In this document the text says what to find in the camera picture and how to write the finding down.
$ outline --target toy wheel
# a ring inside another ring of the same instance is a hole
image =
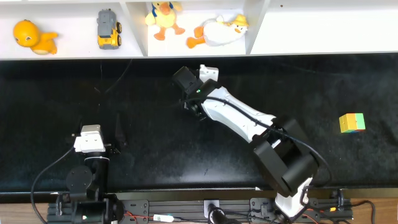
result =
[[[116,23],[116,31],[120,34],[122,32],[122,24],[120,22]]]
[[[118,46],[122,45],[122,38],[118,35]]]

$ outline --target green cube face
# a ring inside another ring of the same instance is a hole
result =
[[[358,130],[365,130],[365,120],[362,113],[355,114],[355,120]]]

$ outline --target wooden floor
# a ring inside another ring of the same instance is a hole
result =
[[[360,202],[364,199],[352,199],[352,203]],[[367,198],[376,206],[377,224],[398,223],[398,198]],[[47,204],[37,204],[37,208],[43,217],[47,216]],[[371,223],[371,206],[364,204],[354,207],[354,220],[352,224]],[[0,224],[15,223],[41,223],[36,217],[30,204],[0,204]]]

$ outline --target yellow cube face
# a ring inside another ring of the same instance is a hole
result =
[[[340,131],[342,133],[350,133],[357,130],[355,114],[346,114],[339,118]]]

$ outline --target yellow hat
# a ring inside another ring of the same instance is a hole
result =
[[[249,26],[248,22],[246,22],[246,17],[242,14],[236,16],[236,19],[232,22],[232,24],[236,24],[238,26]]]

